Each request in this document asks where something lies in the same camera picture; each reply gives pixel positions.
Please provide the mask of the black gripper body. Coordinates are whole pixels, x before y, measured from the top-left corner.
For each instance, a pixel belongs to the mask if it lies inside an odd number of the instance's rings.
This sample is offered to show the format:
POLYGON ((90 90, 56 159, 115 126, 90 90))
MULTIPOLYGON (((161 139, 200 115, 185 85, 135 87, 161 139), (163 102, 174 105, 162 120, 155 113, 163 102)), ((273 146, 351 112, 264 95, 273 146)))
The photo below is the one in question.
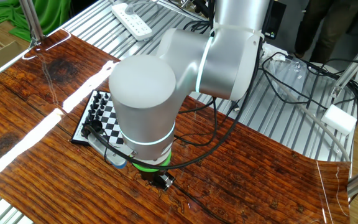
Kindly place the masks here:
POLYGON ((151 182, 154 185, 159 185, 157 183, 157 177, 160 175, 166 174, 166 170, 158 170, 158 169, 142 169, 140 170, 141 177, 144 180, 151 182))

